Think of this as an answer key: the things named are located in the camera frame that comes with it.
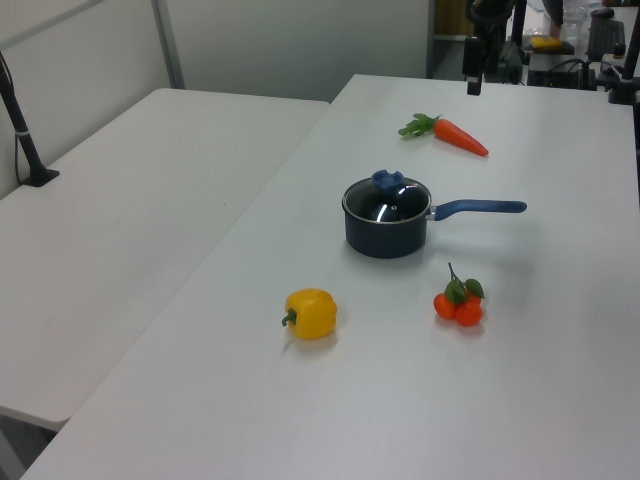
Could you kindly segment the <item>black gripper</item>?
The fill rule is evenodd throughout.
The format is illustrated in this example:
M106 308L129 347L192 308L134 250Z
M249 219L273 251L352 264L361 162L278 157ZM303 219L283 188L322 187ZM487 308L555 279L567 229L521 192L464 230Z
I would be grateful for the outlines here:
M477 81L483 70L483 42L476 36L467 37L464 41L462 73L467 81ZM480 95L481 80L467 82L468 95Z

